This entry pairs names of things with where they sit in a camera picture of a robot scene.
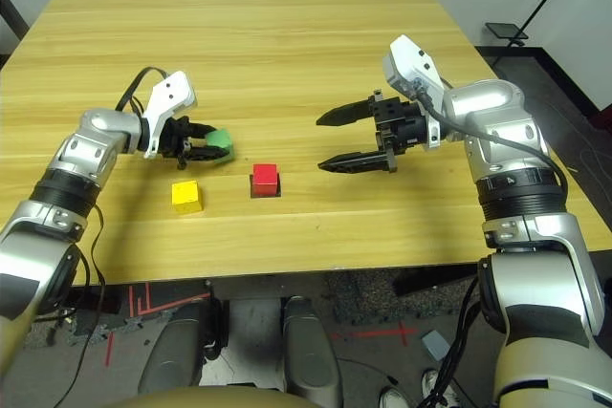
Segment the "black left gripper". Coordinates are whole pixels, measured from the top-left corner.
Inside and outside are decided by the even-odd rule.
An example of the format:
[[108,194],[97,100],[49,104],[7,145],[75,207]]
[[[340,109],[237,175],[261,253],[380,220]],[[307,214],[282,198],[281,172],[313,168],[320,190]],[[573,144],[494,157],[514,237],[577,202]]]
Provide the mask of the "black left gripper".
[[216,161],[227,157],[229,149],[216,145],[191,148],[189,138],[204,139],[214,131],[215,127],[190,122],[187,116],[169,118],[160,135],[160,154],[167,159],[176,159],[178,169],[186,169],[187,161]]

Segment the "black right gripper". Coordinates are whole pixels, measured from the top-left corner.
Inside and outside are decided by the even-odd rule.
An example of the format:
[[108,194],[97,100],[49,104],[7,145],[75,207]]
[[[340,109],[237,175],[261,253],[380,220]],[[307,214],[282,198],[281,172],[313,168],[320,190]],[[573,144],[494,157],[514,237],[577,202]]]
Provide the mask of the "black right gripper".
[[408,148],[426,143],[426,118],[418,104],[402,102],[399,97],[386,98],[380,89],[367,99],[327,111],[317,119],[316,125],[342,126],[372,115],[379,152],[340,154],[320,162],[317,167],[327,172],[396,172],[397,156],[403,155]]

